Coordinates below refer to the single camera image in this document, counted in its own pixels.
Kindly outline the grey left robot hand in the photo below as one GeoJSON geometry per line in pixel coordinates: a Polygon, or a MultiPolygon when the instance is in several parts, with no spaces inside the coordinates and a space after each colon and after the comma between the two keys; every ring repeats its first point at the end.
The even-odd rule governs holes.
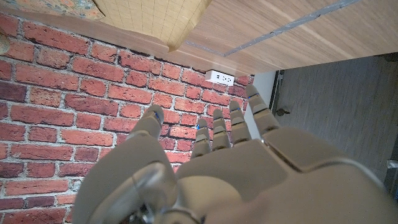
{"type": "Polygon", "coordinates": [[[100,159],[77,193],[73,223],[396,223],[397,203],[365,166],[327,142],[282,127],[248,85],[260,138],[237,102],[231,127],[199,120],[191,158],[173,170],[152,105],[100,159]]]}

